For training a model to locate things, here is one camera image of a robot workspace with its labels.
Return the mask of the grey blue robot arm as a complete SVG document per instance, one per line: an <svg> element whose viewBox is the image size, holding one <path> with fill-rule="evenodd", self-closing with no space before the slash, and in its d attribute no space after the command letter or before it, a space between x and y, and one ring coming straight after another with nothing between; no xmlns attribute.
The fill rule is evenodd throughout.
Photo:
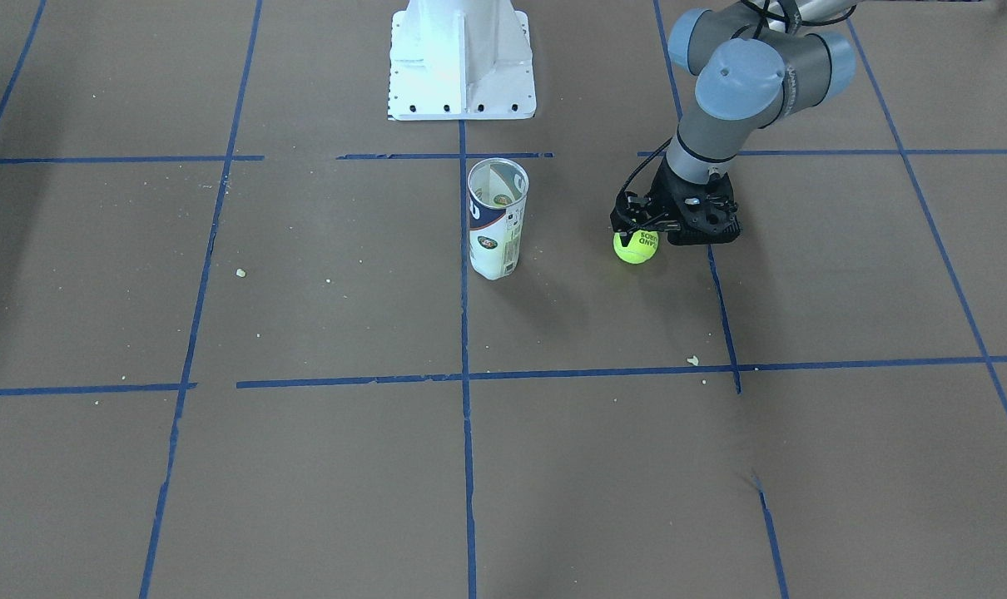
<svg viewBox="0 0 1007 599"><path fill-rule="evenodd" d="M729 168L748 137L840 95L855 76L854 47L831 27L853 1L736 1L690 10L667 41L673 64L695 77L693 98L661 148L644 197L621 194L618 234L664 234L675 246L725 244L741 234Z"/></svg>

